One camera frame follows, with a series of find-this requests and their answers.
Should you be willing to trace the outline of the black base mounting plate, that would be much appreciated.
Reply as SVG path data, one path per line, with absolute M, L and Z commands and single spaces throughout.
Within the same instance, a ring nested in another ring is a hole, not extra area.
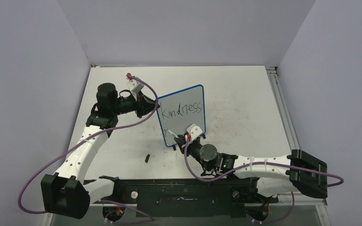
M 220 179 L 202 182 L 197 179 L 118 179 L 104 200 L 135 204 L 152 217 L 214 217 L 242 218 L 244 207 L 264 210 L 266 198 L 257 191 L 257 178 Z

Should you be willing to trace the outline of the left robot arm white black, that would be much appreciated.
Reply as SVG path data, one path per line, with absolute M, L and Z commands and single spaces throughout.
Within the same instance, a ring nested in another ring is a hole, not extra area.
M 65 162 L 41 180 L 45 211 L 75 219 L 85 216 L 89 206 L 102 198 L 114 203 L 122 196 L 121 188 L 113 179 L 99 178 L 84 184 L 85 176 L 98 150 L 117 128 L 118 116 L 135 112 L 138 118 L 151 115 L 156 110 L 153 99 L 145 96 L 145 84 L 131 79 L 127 81 L 123 97 L 112 83 L 98 86 L 97 102 L 92 107 L 82 136 L 75 148 L 66 154 Z

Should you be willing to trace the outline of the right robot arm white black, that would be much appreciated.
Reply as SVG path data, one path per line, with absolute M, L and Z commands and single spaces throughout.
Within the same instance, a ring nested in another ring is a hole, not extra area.
M 174 140 L 185 160 L 191 156 L 201 165 L 200 178 L 256 178 L 256 184 L 247 192 L 255 202 L 293 192 L 317 199 L 328 196 L 327 164 L 303 150 L 293 149 L 291 154 L 279 157 L 256 158 L 219 153 L 214 145 L 202 145 L 200 138 L 192 140 L 189 135 L 178 135 Z

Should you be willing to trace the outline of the blue framed whiteboard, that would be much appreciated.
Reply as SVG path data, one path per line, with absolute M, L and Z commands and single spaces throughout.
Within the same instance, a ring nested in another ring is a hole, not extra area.
M 199 126 L 206 133 L 205 94 L 201 84 L 185 88 L 158 98 L 156 110 L 166 147 L 176 145 L 168 129 L 178 134 L 185 133 L 191 124 Z

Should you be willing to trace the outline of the aluminium rail right side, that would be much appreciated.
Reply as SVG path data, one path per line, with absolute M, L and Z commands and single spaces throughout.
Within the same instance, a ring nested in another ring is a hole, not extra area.
M 285 102 L 285 98 L 282 93 L 280 81 L 277 74 L 277 67 L 266 66 L 266 73 L 269 77 L 270 86 L 275 97 L 275 101 L 281 116 L 282 124 L 287 136 L 288 144 L 291 149 L 300 149 L 300 145 L 296 136 L 296 132 L 291 120 L 288 107 Z

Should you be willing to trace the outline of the black marker cap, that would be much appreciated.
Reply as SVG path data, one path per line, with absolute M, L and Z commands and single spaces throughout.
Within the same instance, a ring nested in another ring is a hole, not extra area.
M 148 163 L 149 159 L 150 159 L 150 154 L 148 154 L 148 155 L 146 156 L 146 158 L 145 158 L 145 163 Z

